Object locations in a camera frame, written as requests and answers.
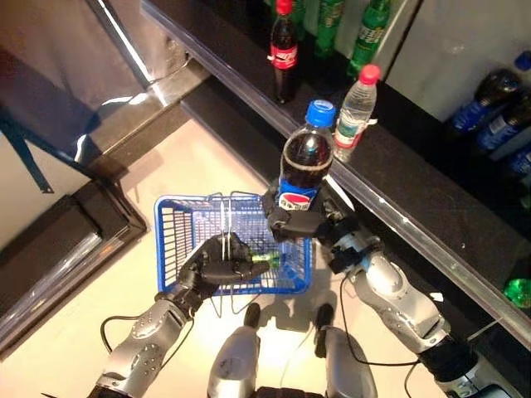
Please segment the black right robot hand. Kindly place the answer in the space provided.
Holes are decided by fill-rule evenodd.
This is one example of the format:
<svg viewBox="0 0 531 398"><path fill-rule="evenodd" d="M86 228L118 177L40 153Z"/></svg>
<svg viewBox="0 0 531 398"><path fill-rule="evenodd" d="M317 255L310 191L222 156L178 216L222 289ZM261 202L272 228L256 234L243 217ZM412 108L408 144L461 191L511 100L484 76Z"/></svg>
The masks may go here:
<svg viewBox="0 0 531 398"><path fill-rule="evenodd" d="M285 210L278 205L279 181L274 179L261 197L267 224L278 242L296 238L315 238L333 247L345 236L360 230L354 210L325 180L309 210Z"/></svg>

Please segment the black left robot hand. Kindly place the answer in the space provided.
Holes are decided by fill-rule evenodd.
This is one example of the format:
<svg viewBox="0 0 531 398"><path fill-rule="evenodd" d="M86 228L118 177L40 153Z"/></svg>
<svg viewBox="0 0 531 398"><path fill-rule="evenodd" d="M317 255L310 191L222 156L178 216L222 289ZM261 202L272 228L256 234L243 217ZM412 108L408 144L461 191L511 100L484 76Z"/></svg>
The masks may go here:
<svg viewBox="0 0 531 398"><path fill-rule="evenodd" d="M240 284L270 269L266 260L254 261L251 248L236 233L219 234L195 247L177 274L177 285L209 299L222 285Z"/></svg>

